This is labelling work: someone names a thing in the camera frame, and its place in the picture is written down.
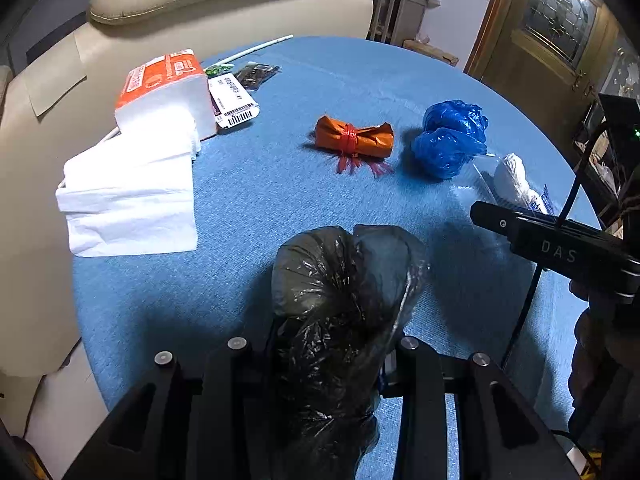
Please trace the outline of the person right hand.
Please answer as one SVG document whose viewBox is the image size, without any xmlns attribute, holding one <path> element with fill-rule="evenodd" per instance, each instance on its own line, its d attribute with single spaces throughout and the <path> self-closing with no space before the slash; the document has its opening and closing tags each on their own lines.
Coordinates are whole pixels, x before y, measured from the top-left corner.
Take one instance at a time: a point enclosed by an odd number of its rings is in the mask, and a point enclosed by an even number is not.
<svg viewBox="0 0 640 480">
<path fill-rule="evenodd" d="M 624 304 L 576 281 L 570 291 L 588 308 L 574 330 L 568 428 L 575 437 L 599 440 L 639 421 L 639 298 Z"/>
</svg>

